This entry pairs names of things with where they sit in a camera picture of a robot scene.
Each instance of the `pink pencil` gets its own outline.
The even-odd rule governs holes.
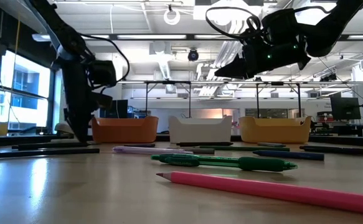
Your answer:
[[[177,184],[307,203],[363,213],[363,195],[188,172],[156,174]]]

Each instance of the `computer screen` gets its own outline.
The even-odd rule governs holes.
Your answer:
[[[332,115],[335,120],[361,119],[358,98],[331,98]]]
[[[128,100],[113,100],[111,108],[100,109],[100,118],[127,118]]]

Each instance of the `orange basket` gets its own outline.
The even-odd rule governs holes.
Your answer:
[[[92,118],[93,140],[97,143],[149,143],[156,140],[159,118]]]
[[[249,143],[305,143],[310,134],[311,117],[254,118],[250,116],[239,118],[242,141]]]

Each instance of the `white basket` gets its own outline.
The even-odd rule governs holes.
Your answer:
[[[171,143],[180,142],[229,142],[232,116],[223,119],[169,117]]]

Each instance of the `table surface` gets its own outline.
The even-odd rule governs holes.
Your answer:
[[[155,175],[179,170],[363,194],[363,156],[288,159],[299,169],[274,173],[176,167],[149,155],[113,154],[113,145],[92,147],[101,153],[0,159],[0,224],[363,223],[359,213],[173,184]],[[299,145],[288,147],[299,151]],[[255,156],[230,151],[215,155]]]

